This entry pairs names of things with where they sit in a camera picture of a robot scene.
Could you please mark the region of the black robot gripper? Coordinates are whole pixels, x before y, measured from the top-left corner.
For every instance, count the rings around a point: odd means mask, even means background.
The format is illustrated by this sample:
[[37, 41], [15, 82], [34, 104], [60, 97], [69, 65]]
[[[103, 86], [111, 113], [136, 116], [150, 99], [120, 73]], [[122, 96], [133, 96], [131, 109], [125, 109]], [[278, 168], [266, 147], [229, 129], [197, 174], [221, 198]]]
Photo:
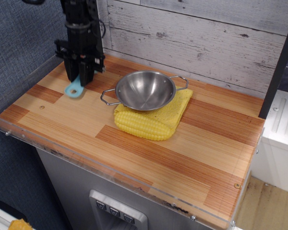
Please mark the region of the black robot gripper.
[[89, 84], [94, 72], [105, 71], [99, 25], [94, 23], [65, 23], [68, 40], [56, 40], [56, 54], [64, 59], [69, 81], [80, 75], [81, 86]]

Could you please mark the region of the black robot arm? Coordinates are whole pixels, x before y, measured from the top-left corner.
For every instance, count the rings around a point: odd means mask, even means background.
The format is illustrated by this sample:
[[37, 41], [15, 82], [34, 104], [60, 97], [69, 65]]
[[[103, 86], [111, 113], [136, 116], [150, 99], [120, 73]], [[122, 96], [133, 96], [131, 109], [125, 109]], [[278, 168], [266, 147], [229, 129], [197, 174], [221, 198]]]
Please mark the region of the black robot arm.
[[105, 24], [99, 19], [95, 0], [62, 0], [68, 40], [56, 40], [56, 56], [64, 60], [70, 82], [80, 79], [82, 87], [89, 84], [95, 71], [105, 70], [102, 38]]

